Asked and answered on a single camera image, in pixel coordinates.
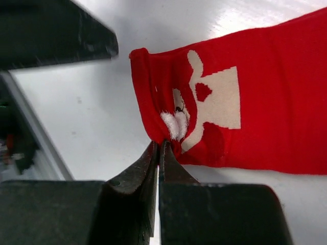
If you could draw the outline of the red sock with white pattern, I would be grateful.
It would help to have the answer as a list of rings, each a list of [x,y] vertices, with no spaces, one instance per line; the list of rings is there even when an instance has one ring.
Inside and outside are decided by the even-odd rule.
[[[326,174],[326,9],[129,58],[145,130],[179,163]]]

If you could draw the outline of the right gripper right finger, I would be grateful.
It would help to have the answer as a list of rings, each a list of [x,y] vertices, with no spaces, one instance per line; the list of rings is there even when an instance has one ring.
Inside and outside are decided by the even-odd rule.
[[[261,184],[200,183],[164,141],[159,157],[162,244],[292,244],[275,192]]]

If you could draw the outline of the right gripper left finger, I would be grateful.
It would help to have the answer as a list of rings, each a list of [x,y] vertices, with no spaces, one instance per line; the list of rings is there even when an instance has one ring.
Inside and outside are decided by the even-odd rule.
[[[148,244],[154,233],[158,146],[104,181],[1,184],[1,244]]]

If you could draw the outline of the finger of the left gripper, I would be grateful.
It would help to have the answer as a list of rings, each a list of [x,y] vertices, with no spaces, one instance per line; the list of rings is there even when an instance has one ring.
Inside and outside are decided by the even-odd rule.
[[[111,59],[116,34],[72,1],[1,1],[1,70]]]

